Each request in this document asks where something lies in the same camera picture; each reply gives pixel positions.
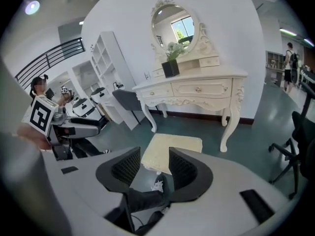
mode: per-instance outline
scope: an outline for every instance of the black shorts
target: black shorts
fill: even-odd
[[[292,82],[291,80],[291,70],[284,70],[284,81]]]

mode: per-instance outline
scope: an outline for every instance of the potted plant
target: potted plant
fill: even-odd
[[[170,42],[167,46],[166,56],[167,62],[162,63],[163,71],[165,77],[173,77],[179,74],[178,64],[176,58],[179,54],[183,54],[185,52],[185,46],[183,44],[176,44]]]

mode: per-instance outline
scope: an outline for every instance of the round ceiling lamp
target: round ceiling lamp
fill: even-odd
[[[38,10],[39,10],[39,2],[38,1],[32,1],[26,6],[25,13],[28,15],[32,15]]]

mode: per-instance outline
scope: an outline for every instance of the black hair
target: black hair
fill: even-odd
[[[40,77],[35,77],[33,78],[33,80],[31,81],[31,90],[30,90],[30,97],[32,97],[33,101],[31,102],[31,105],[33,105],[33,102],[35,100],[35,86],[39,85],[41,82],[43,81],[42,78]]]

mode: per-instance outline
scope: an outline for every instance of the cable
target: cable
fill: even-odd
[[[134,218],[136,218],[137,220],[139,220],[140,223],[141,223],[141,225],[143,226],[143,223],[142,223],[142,221],[141,221],[139,218],[137,218],[136,216],[133,216],[133,215],[131,215],[131,216],[134,217]]]

